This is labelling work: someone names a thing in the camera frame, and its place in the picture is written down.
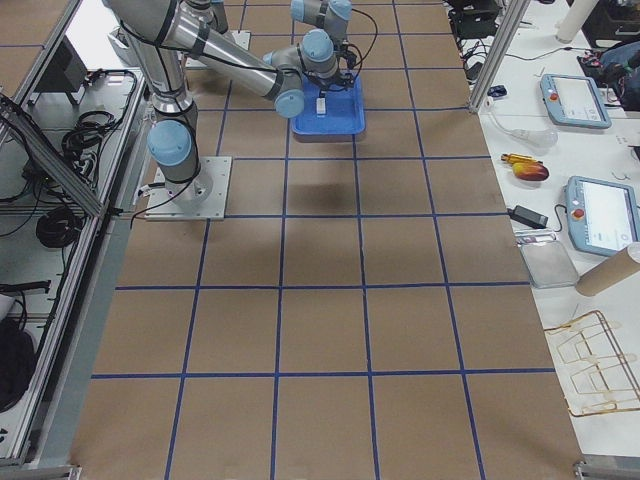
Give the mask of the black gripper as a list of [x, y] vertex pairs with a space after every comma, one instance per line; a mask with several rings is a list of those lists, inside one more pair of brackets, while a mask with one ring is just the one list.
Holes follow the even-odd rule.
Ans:
[[339, 61], [343, 61], [347, 68], [358, 65], [358, 49], [349, 42], [341, 42], [335, 47], [335, 54]]
[[353, 87], [353, 75], [337, 70], [333, 74], [322, 77], [317, 72], [307, 71], [306, 78], [321, 91], [346, 91]]

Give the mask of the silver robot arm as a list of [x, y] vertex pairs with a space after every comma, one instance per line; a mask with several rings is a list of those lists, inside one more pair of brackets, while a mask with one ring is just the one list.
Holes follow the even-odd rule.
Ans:
[[347, 40], [352, 3], [293, 1], [290, 14], [294, 21], [311, 27], [295, 45], [258, 58], [226, 33], [210, 29], [199, 35], [205, 42], [201, 56], [243, 72], [299, 73], [323, 83], [348, 82], [356, 63]]
[[227, 84], [272, 103], [298, 120], [308, 87], [335, 97], [355, 84], [339, 68], [347, 54], [348, 1], [294, 1], [293, 20], [307, 24], [297, 44], [262, 57], [235, 41], [221, 1], [108, 1], [163, 120], [195, 124], [199, 99]]

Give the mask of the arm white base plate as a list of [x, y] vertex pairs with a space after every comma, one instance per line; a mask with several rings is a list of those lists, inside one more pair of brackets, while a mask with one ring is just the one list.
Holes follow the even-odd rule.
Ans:
[[229, 30], [227, 36], [241, 48], [250, 49], [251, 32], [249, 30]]
[[203, 156], [200, 173], [185, 192], [177, 194], [181, 187], [171, 182], [152, 189], [147, 211], [148, 221], [195, 221], [225, 218], [226, 202], [232, 170], [230, 156]]

